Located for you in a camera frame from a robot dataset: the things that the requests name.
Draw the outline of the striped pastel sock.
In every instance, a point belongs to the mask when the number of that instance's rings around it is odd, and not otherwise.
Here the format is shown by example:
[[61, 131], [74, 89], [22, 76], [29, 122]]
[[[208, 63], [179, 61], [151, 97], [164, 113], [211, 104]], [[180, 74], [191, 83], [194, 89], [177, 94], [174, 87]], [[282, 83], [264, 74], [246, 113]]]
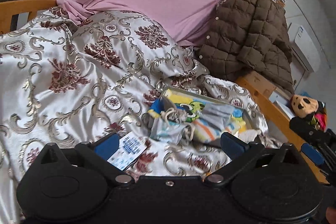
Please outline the striped pastel sock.
[[223, 124], [215, 125], [208, 123], [204, 119], [198, 118], [191, 123], [194, 126], [193, 140], [201, 143], [211, 143], [216, 141], [225, 130]]

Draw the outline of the light blue patterned cloth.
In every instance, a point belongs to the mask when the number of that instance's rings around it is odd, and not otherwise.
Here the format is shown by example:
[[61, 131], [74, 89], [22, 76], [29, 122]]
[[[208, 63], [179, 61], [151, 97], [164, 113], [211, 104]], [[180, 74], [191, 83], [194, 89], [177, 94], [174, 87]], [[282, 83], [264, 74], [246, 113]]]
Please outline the light blue patterned cloth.
[[156, 118], [150, 132], [150, 138], [163, 143], [179, 144], [182, 139], [192, 141], [195, 127], [191, 123], [175, 123]]

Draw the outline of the grey knotted sock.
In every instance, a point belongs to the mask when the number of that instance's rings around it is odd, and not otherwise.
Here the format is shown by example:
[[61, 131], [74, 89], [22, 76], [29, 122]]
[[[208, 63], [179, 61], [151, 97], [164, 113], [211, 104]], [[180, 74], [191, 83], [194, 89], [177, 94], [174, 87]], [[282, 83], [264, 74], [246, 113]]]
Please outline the grey knotted sock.
[[187, 120], [187, 112], [179, 109], [169, 98], [163, 96], [154, 101], [148, 113], [147, 127], [152, 128], [154, 120], [162, 118], [167, 124], [169, 121], [183, 123]]

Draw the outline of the white fluffy sock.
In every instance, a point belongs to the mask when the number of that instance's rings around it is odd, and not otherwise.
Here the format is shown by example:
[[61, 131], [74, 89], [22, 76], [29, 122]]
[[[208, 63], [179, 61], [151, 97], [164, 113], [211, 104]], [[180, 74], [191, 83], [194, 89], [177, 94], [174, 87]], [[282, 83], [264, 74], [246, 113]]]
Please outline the white fluffy sock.
[[247, 144], [250, 142], [265, 144], [265, 136], [261, 132], [261, 130], [250, 129], [243, 132], [239, 132], [238, 138]]

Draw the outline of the blue white tissue packet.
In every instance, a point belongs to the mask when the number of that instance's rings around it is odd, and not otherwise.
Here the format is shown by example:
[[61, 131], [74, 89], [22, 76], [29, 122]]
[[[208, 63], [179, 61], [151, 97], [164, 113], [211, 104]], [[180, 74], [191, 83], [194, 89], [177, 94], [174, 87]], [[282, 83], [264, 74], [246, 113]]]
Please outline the blue white tissue packet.
[[120, 170], [126, 170], [145, 150], [145, 140], [130, 132], [120, 139], [118, 150], [107, 162]]

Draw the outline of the orange plush doll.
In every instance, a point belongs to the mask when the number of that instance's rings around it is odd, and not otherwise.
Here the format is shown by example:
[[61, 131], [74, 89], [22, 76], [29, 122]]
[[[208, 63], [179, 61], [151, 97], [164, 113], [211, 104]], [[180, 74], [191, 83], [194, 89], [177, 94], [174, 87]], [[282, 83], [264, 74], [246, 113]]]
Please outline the orange plush doll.
[[326, 131], [327, 110], [325, 102], [294, 94], [290, 99], [290, 105], [296, 117], [313, 126], [316, 130]]

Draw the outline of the grey tray with cartoon towel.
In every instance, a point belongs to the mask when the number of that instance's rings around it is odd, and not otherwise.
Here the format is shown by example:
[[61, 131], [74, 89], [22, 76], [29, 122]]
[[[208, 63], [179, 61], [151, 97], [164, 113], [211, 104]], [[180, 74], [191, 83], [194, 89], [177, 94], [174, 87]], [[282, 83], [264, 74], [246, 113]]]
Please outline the grey tray with cartoon towel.
[[147, 113], [150, 138], [170, 144], [184, 140], [218, 147], [224, 132], [246, 143], [259, 134], [242, 108], [179, 89], [165, 89]]

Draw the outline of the white air conditioner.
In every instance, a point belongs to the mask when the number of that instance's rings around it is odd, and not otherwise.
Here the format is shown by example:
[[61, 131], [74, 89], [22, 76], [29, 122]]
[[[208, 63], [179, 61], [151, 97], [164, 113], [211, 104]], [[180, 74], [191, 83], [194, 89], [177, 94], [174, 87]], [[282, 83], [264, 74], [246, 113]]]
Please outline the white air conditioner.
[[309, 73], [318, 71], [321, 65], [319, 51], [303, 26], [291, 23], [288, 35], [294, 55], [305, 70]]

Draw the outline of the brown quilted jacket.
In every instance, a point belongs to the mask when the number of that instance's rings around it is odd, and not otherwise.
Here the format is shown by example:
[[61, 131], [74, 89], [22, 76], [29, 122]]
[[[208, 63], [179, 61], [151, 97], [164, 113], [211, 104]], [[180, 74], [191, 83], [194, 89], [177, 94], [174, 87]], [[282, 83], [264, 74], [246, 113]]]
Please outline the brown quilted jacket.
[[216, 78], [235, 81], [256, 71], [294, 93], [285, 10], [271, 0], [221, 0], [197, 56]]

